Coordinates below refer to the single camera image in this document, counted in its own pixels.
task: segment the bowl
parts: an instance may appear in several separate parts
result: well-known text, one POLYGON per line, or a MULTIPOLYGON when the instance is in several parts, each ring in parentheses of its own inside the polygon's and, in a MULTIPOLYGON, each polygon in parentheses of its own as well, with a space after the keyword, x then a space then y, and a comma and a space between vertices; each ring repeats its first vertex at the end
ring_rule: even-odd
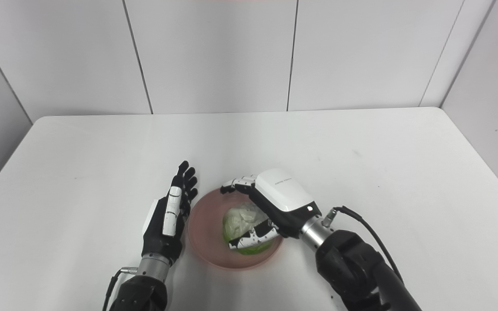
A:
POLYGON ((259 254, 243 255, 230 250, 224 242, 223 217, 235 205, 251 202, 239 192, 221 194, 215 189, 202 197, 193 207, 188 219, 188 239, 195 253, 205 262, 224 270, 247 270, 267 262, 282 244, 273 240, 269 249, 259 254))

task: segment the black arm segment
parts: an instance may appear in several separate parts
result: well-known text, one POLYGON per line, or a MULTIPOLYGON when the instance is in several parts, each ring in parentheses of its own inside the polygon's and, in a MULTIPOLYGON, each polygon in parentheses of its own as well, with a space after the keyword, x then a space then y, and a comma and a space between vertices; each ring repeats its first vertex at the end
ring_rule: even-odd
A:
POLYGON ((109 311, 164 311, 168 300, 163 282, 146 276, 134 276, 118 290, 109 311))
POLYGON ((421 311, 405 285, 385 262, 378 264, 372 274, 376 279, 380 296, 390 303, 392 311, 421 311))
POLYGON ((326 238, 316 250, 316 268, 348 311, 421 311, 381 254, 354 232, 326 238))

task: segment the black cable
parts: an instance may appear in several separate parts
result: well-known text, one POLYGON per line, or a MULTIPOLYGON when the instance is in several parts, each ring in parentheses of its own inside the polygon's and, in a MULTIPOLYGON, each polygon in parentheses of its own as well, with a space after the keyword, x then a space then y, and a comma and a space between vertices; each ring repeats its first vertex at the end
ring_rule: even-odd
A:
POLYGON ((391 265, 391 269, 393 269, 393 272, 395 272, 395 275, 399 278, 399 280, 401 280, 401 282, 403 282, 403 277, 401 277, 401 274, 399 273, 399 269, 397 269, 397 265, 395 264, 395 261, 393 261, 393 258, 391 258, 391 255, 387 251, 387 248, 383 244, 380 237, 376 234, 374 229, 372 229, 372 227, 362 218, 362 216, 358 215, 357 212, 351 210, 350 208, 348 208, 346 206, 342 206, 342 207, 336 206, 336 207, 334 207, 334 210, 336 210, 340 213, 343 213, 345 215, 351 216, 352 218, 354 218, 355 220, 360 222, 363 226, 365 226, 366 229, 368 229, 368 232, 370 232, 370 234, 372 235, 374 240, 376 240, 376 242, 378 243, 378 245, 382 249, 382 252, 386 256, 387 261, 389 261, 389 264, 391 265))
POLYGON ((112 294, 112 290, 115 288, 115 284, 118 281, 118 276, 122 273, 122 271, 118 270, 111 278, 111 281, 109 282, 109 287, 107 288, 107 293, 105 294, 105 302, 103 302, 103 311, 107 311, 107 305, 109 304, 109 299, 112 294))

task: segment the robotic hand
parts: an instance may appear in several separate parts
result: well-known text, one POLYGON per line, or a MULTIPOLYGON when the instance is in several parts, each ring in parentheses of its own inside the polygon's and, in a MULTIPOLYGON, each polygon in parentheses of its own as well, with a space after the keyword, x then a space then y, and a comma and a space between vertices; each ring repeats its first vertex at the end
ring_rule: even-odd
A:
POLYGON ((278 234, 285 238, 300 238, 316 252, 318 273, 340 295, 348 311, 420 311, 403 285, 389 252, 360 215, 347 207, 334 207, 322 218, 312 197, 280 169, 233 179, 221 187, 223 194, 233 191, 249 195, 269 220, 231 240, 230 248, 255 246, 278 234), (356 233, 330 228, 338 211, 366 226, 397 273, 356 233))
MULTIPOLYGON (((142 259, 138 268, 125 267, 119 272, 136 275, 124 282, 110 311, 163 311, 167 304, 167 292, 164 281, 168 269, 176 262, 182 251, 180 240, 186 220, 191 210, 192 199, 197 195, 197 178, 195 169, 187 161, 178 167, 178 173, 172 179, 170 190, 156 203, 144 232, 142 259)), ((112 286, 107 291, 103 305, 106 311, 107 301, 112 293, 112 286)))

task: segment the table surface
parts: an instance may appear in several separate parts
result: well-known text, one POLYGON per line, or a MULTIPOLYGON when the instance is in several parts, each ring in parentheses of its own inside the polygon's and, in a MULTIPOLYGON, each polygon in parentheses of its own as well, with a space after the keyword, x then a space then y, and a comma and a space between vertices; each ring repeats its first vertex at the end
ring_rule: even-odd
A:
MULTIPOLYGON (((368 220, 423 310, 498 310, 498 179, 437 108, 41 118, 0 173, 0 310, 99 310, 184 159, 202 194, 283 168, 368 220)), ((344 310, 297 240, 244 272, 187 245, 166 282, 170 311, 344 310)))

